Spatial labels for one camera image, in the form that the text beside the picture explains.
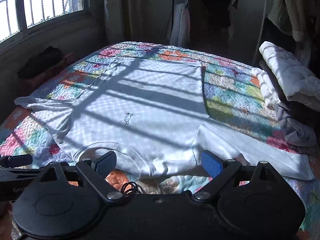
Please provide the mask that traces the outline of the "person left hand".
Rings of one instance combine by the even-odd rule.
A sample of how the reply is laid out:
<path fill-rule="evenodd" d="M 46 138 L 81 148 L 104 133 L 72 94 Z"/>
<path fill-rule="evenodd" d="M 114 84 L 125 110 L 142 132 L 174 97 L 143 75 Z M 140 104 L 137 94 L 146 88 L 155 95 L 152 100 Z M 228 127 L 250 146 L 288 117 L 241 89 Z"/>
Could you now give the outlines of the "person left hand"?
<path fill-rule="evenodd" d="M 1 204 L 1 240 L 12 240 L 12 202 Z"/>

